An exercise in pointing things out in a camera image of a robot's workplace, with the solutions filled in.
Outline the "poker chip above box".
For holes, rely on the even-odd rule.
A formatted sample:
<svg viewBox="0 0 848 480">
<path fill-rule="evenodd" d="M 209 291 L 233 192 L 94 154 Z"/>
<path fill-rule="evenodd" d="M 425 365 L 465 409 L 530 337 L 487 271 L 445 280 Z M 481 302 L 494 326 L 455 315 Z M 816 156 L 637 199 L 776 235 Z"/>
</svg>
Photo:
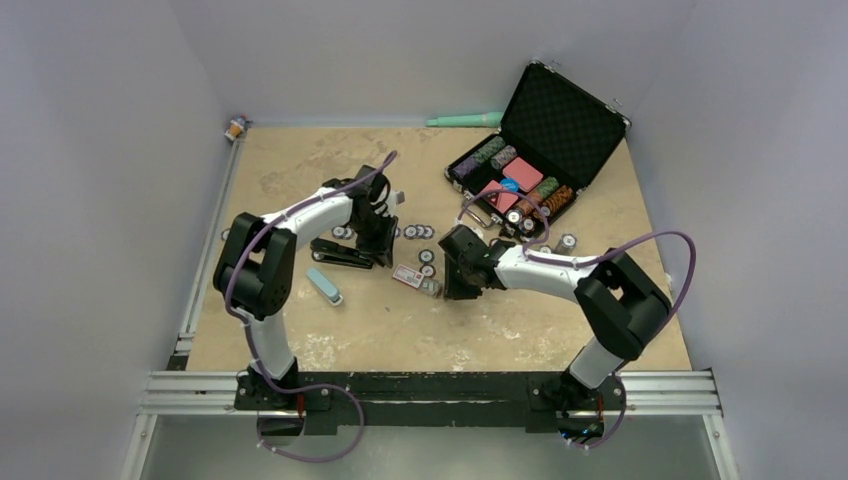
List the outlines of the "poker chip above box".
<svg viewBox="0 0 848 480">
<path fill-rule="evenodd" d="M 435 253 L 430 249 L 422 249 L 418 253 L 418 259 L 422 264 L 432 264 L 435 260 Z"/>
</svg>

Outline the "blue dealer button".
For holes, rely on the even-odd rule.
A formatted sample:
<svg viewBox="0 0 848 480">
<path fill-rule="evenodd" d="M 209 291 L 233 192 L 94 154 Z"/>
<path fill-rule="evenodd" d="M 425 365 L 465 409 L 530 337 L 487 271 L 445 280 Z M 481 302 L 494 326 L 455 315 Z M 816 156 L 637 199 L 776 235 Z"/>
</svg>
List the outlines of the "blue dealer button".
<svg viewBox="0 0 848 480">
<path fill-rule="evenodd" d="M 500 186 L 504 193 L 506 192 L 518 192 L 520 190 L 519 184 L 512 178 L 504 178 L 500 181 Z"/>
</svg>

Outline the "aluminium frame rail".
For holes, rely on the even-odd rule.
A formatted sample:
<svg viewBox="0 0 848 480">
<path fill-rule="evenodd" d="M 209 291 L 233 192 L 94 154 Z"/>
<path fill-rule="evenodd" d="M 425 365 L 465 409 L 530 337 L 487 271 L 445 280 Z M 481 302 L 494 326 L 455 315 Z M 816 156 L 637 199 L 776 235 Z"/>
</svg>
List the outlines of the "aluminium frame rail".
<svg viewBox="0 0 848 480">
<path fill-rule="evenodd" d="M 708 371 L 624 372 L 625 405 L 598 438 L 520 428 L 262 431 L 233 406 L 234 372 L 150 375 L 126 479 L 730 479 Z"/>
</svg>

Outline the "light blue stapler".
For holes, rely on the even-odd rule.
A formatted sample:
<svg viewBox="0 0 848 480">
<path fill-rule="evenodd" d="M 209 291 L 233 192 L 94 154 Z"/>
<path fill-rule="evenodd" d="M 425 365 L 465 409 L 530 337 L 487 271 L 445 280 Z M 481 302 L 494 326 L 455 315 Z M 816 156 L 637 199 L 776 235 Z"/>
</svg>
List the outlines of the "light blue stapler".
<svg viewBox="0 0 848 480">
<path fill-rule="evenodd" d="M 309 268 L 306 277 L 318 293 L 332 306 L 343 303 L 344 297 L 339 287 L 317 268 Z"/>
</svg>

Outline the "poker chip row right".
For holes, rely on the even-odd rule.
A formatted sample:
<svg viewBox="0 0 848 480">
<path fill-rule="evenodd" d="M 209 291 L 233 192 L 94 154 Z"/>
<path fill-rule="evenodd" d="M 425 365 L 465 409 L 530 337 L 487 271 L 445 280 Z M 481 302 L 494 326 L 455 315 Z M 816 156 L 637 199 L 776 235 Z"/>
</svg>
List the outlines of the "poker chip row right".
<svg viewBox="0 0 848 480">
<path fill-rule="evenodd" d="M 396 238 L 405 238 L 409 240 L 415 239 L 431 239 L 435 235 L 435 229 L 431 225 L 411 224 L 404 228 L 397 227 L 395 229 Z M 331 236 L 334 239 L 350 240 L 354 237 L 354 231 L 347 226 L 334 227 L 331 230 Z"/>
</svg>

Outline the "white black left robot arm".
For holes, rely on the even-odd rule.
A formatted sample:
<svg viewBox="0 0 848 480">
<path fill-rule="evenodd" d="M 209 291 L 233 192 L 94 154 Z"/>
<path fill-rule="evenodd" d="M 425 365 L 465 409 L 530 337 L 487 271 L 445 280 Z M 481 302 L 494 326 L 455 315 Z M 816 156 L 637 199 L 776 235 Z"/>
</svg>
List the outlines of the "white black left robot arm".
<svg viewBox="0 0 848 480">
<path fill-rule="evenodd" d="M 259 395 L 272 408 L 298 395 L 297 360 L 283 307 L 291 292 L 298 251 L 336 227 L 354 232 L 354 256 L 369 266 L 394 264 L 397 193 L 382 169 L 363 166 L 352 179 L 331 179 L 278 213 L 241 213 L 232 222 L 213 275 L 227 312 L 244 330 L 249 372 L 262 378 Z"/>
</svg>

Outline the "poker chip far right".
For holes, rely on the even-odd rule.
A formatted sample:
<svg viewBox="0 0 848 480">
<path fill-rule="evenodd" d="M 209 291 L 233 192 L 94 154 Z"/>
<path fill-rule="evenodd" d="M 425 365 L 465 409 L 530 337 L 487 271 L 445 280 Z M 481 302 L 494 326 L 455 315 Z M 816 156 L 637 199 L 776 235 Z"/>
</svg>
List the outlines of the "poker chip far right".
<svg viewBox="0 0 848 480">
<path fill-rule="evenodd" d="M 571 256 L 577 246 L 577 237 L 572 233 L 565 233 L 553 245 L 543 245 L 539 248 L 540 253 Z"/>
</svg>

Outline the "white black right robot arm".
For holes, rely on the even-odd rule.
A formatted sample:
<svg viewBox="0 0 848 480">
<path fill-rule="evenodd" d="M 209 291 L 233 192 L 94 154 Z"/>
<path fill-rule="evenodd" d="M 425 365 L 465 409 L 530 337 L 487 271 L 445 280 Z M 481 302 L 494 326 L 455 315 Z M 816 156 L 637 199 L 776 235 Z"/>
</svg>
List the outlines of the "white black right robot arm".
<svg viewBox="0 0 848 480">
<path fill-rule="evenodd" d="M 564 399 L 584 407 L 601 385 L 637 360 L 670 319 L 672 304 L 624 251 L 599 257 L 533 252 L 511 241 L 486 243 L 465 225 L 439 242 L 445 257 L 445 296 L 472 300 L 484 290 L 526 290 L 578 305 L 592 331 L 561 374 Z"/>
</svg>

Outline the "black poker chip case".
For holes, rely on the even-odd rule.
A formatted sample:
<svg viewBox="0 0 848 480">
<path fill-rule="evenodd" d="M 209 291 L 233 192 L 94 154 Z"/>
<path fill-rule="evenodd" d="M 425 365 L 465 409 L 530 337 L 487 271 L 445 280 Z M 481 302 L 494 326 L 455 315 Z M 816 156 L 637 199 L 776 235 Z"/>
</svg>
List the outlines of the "black poker chip case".
<svg viewBox="0 0 848 480">
<path fill-rule="evenodd" d="M 630 126 L 614 107 L 534 60 L 524 68 L 497 131 L 445 167 L 444 176 L 466 199 L 505 179 L 518 182 L 505 162 L 491 160 L 513 147 L 542 183 L 554 178 L 558 189 L 570 189 L 567 200 L 547 206 L 552 223 L 591 185 Z"/>
</svg>

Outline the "mint green tube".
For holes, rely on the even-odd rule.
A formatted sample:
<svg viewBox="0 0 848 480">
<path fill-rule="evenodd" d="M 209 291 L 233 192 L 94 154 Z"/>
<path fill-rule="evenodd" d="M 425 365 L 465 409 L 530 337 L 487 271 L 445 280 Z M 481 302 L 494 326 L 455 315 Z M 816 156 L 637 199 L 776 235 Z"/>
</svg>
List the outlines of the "mint green tube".
<svg viewBox="0 0 848 480">
<path fill-rule="evenodd" d="M 427 120 L 425 125 L 432 128 L 495 128 L 500 125 L 503 115 L 503 112 L 487 112 L 440 116 Z"/>
</svg>

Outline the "pink card deck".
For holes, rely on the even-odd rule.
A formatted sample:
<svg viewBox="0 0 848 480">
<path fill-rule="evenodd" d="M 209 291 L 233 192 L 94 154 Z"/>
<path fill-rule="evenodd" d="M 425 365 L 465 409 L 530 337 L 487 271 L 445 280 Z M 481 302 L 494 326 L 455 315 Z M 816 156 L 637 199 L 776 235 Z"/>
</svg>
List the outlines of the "pink card deck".
<svg viewBox="0 0 848 480">
<path fill-rule="evenodd" d="M 544 174 L 521 157 L 514 158 L 503 167 L 505 178 L 513 180 L 523 192 L 530 192 L 544 179 Z"/>
</svg>

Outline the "poker chip near box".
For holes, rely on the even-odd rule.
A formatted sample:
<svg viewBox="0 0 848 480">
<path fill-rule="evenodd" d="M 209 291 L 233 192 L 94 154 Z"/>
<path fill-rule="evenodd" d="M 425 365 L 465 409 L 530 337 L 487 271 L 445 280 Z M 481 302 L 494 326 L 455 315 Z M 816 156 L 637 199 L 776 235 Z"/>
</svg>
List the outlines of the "poker chip near box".
<svg viewBox="0 0 848 480">
<path fill-rule="evenodd" d="M 425 277 L 428 277 L 428 278 L 432 278 L 432 277 L 434 277 L 434 276 L 435 276 L 435 273 L 436 273 L 435 268 L 434 268 L 432 265 L 429 265 L 429 264 L 422 265 L 422 266 L 421 266 L 421 268 L 419 269 L 419 271 L 420 271 L 420 272 L 421 272 L 421 273 L 422 273 Z"/>
</svg>

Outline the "black stapler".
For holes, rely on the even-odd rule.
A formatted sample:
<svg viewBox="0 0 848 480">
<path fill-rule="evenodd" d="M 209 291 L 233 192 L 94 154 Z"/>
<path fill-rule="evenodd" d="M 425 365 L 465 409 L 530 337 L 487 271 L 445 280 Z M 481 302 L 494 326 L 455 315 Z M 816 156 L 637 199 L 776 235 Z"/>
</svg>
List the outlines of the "black stapler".
<svg viewBox="0 0 848 480">
<path fill-rule="evenodd" d="M 375 262 L 360 250 L 340 243 L 315 239 L 310 242 L 312 259 L 317 263 L 358 269 L 372 269 Z"/>
</svg>

